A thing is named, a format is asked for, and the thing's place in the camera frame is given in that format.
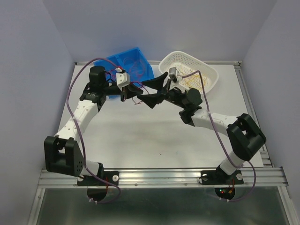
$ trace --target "white arm link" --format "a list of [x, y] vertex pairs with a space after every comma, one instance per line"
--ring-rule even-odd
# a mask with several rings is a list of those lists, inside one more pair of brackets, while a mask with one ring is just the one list
[[[211, 113], [212, 119], [215, 122], [217, 131], [228, 136], [226, 129], [229, 124], [233, 124], [236, 120], [236, 116], [225, 116], [218, 113]], [[199, 109], [195, 112], [195, 115], [192, 116], [193, 123], [195, 127], [208, 128], [213, 130], [208, 112], [206, 109]]]
[[[89, 100], [79, 101], [78, 106], [74, 112], [81, 133], [83, 134], [90, 121], [98, 113], [98, 107], [96, 103]], [[80, 142], [78, 131], [76, 129], [73, 118], [70, 118], [65, 126], [56, 134], [59, 138], [68, 140], [70, 137], [74, 138], [75, 141]]]

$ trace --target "white wall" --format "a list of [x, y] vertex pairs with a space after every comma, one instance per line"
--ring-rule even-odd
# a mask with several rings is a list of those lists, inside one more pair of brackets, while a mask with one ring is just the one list
[[41, 0], [0, 6], [0, 224], [26, 224], [74, 64]]
[[242, 69], [270, 157], [300, 215], [300, 1], [278, 0]]
[[276, 0], [43, 0], [75, 61], [138, 46], [148, 60], [181, 50], [242, 60]]

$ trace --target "white mesh basket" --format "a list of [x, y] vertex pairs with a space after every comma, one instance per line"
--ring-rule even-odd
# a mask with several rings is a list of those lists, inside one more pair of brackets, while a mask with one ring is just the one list
[[[181, 75], [188, 75], [196, 70], [200, 70], [205, 93], [208, 93], [219, 79], [219, 74], [214, 68], [184, 52], [175, 51], [168, 54], [160, 62], [158, 69], [163, 74], [164, 72], [169, 72], [171, 67], [176, 67]], [[203, 93], [199, 74], [183, 79], [180, 81], [180, 84], [185, 88], [195, 88]]]

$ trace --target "white work surface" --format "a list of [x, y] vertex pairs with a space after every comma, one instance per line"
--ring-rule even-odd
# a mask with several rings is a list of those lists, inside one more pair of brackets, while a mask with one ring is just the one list
[[[82, 67], [75, 66], [73, 78]], [[75, 110], [89, 81], [90, 67], [82, 72], [72, 89], [72, 110]], [[212, 67], [220, 78], [207, 94], [211, 112], [237, 116], [247, 113], [234, 67]], [[152, 68], [154, 75], [159, 76], [158, 66]], [[201, 106], [206, 108], [202, 99]], [[144, 103], [134, 105], [131, 99], [124, 103], [120, 98], [107, 99], [83, 135], [87, 159], [103, 163], [104, 168], [217, 167], [225, 159], [225, 154], [214, 131], [184, 124], [178, 114], [181, 110], [166, 101], [150, 109]], [[65, 106], [60, 129], [69, 118]], [[229, 139], [220, 135], [230, 152]], [[255, 167], [263, 166], [259, 152], [251, 162]]]

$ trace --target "screw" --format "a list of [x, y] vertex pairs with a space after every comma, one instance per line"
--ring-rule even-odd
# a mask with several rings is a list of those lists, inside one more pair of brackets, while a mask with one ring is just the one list
[[238, 173], [238, 174], [236, 175], [236, 178], [237, 178], [238, 180], [242, 180], [242, 179], [243, 179], [243, 175], [242, 175], [241, 173]]
[[113, 175], [113, 176], [112, 176], [112, 180], [113, 180], [114, 182], [117, 182], [117, 181], [119, 180], [119, 177], [118, 177], [117, 175]]

